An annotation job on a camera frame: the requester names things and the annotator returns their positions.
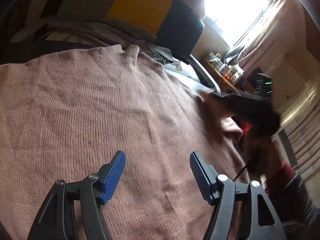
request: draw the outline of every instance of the bright window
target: bright window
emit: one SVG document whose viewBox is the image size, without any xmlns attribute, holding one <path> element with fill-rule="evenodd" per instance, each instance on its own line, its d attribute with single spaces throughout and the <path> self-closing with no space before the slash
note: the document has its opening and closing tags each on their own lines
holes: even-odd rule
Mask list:
<svg viewBox="0 0 320 240">
<path fill-rule="evenodd" d="M 208 21 L 233 47 L 263 15 L 273 0 L 205 0 Z"/>
</svg>

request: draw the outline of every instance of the pink knit sweater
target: pink knit sweater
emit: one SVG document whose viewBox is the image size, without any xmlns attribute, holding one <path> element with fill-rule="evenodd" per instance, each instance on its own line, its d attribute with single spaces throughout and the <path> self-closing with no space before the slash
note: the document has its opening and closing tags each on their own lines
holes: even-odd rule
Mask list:
<svg viewBox="0 0 320 240">
<path fill-rule="evenodd" d="M 0 68 L 0 221 L 26 239 L 57 179 L 82 180 L 123 150 L 103 207 L 117 239 L 202 239 L 212 207 L 189 167 L 197 150 L 233 178 L 231 140 L 208 133 L 199 100 L 139 47 L 70 50 Z"/>
</svg>

